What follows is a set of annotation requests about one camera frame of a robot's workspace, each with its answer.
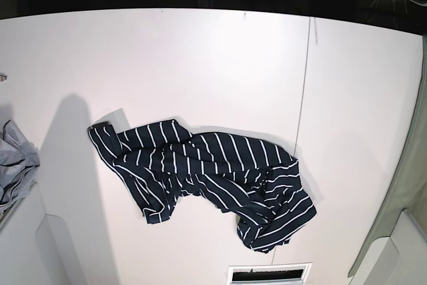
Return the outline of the navy white striped t-shirt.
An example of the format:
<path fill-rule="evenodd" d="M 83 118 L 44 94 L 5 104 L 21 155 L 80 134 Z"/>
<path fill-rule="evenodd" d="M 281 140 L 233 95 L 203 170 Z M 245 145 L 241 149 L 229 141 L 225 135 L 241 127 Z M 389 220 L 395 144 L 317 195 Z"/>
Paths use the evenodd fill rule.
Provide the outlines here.
<path fill-rule="evenodd" d="M 192 133 L 174 119 L 123 132 L 103 122 L 87 132 L 148 224 L 169 220 L 180 198 L 201 196 L 238 217 L 237 233 L 246 248 L 268 253 L 316 216 L 298 159 L 271 142 Z"/>

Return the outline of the black round chair base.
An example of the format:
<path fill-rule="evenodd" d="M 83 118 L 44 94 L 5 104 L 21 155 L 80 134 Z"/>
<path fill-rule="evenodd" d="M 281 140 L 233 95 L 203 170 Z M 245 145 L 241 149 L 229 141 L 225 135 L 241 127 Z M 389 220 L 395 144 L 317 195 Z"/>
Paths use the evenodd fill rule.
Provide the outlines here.
<path fill-rule="evenodd" d="M 356 0 L 310 0 L 312 17 L 351 21 L 355 11 Z"/>

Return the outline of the grey folded cloth pile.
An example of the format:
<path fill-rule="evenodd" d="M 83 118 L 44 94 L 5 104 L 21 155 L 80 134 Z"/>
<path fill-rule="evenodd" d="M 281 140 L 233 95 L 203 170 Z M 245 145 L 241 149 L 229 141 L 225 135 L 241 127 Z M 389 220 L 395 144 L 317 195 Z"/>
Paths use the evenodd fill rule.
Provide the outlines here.
<path fill-rule="evenodd" d="M 35 146 L 10 119 L 1 131 L 1 215 L 25 198 L 40 166 Z"/>

